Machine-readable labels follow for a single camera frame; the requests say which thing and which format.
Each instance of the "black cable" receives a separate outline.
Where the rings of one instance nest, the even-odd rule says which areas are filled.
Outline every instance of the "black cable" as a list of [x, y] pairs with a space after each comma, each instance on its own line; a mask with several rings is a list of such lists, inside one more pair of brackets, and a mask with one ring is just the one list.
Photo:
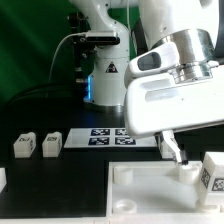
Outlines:
[[70, 82], [70, 83], [46, 83], [46, 84], [40, 84], [40, 85], [37, 85], [37, 86], [30, 87], [28, 89], [22, 90], [21, 92], [17, 93], [16, 95], [14, 95], [10, 100], [8, 100], [5, 107], [11, 106], [15, 101], [19, 100], [20, 98], [23, 98], [23, 97], [26, 97], [26, 96], [29, 96], [29, 95], [33, 95], [33, 94], [38, 94], [38, 93], [35, 93], [35, 92], [32, 93], [32, 91], [36, 91], [36, 90], [39, 90], [39, 89], [46, 89], [45, 91], [39, 92], [39, 93], [45, 93], [46, 94], [46, 93], [53, 92], [53, 91], [47, 91], [47, 88], [58, 87], [58, 86], [71, 86], [72, 88], [68, 91], [72, 91], [72, 90], [74, 90], [75, 83], [74, 82]]

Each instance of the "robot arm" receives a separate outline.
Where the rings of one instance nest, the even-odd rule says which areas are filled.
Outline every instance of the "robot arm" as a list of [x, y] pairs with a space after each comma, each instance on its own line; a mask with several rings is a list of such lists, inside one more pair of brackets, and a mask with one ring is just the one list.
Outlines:
[[162, 157], [179, 165], [187, 161], [174, 132], [224, 122], [223, 71], [214, 50], [219, 7], [218, 0], [139, 0], [151, 50], [126, 70], [126, 129], [133, 138], [158, 135]]

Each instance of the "metal bracket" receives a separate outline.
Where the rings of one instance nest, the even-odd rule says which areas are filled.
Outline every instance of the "metal bracket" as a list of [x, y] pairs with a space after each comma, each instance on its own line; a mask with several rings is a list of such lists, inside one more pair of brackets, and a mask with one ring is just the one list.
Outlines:
[[188, 164], [186, 152], [179, 149], [172, 130], [161, 132], [158, 146], [163, 159], [173, 159], [179, 166]]

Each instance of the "black table surface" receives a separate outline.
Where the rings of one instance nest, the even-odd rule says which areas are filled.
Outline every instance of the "black table surface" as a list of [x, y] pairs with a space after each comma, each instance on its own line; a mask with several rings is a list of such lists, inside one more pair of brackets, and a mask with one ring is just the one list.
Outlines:
[[[104, 217], [110, 161], [161, 160], [158, 148], [64, 149], [58, 158], [43, 158], [48, 133], [71, 128], [122, 128], [122, 113], [85, 109], [74, 98], [33, 98], [15, 102], [0, 117], [0, 167], [7, 186], [0, 194], [0, 218]], [[37, 147], [29, 159], [15, 159], [13, 143], [22, 133], [35, 132]], [[224, 151], [224, 128], [216, 126], [176, 134], [190, 160], [205, 151]]]

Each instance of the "green wall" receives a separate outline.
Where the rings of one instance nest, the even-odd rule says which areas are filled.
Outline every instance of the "green wall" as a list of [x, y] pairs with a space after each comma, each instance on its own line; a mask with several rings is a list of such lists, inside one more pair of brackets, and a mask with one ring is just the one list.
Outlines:
[[[0, 1], [0, 107], [16, 93], [48, 82], [53, 54], [70, 34], [67, 15], [76, 9], [68, 0]], [[111, 10], [126, 24], [126, 10]], [[138, 10], [130, 11], [131, 24]], [[73, 80], [72, 48], [64, 44], [53, 70], [53, 82]]]

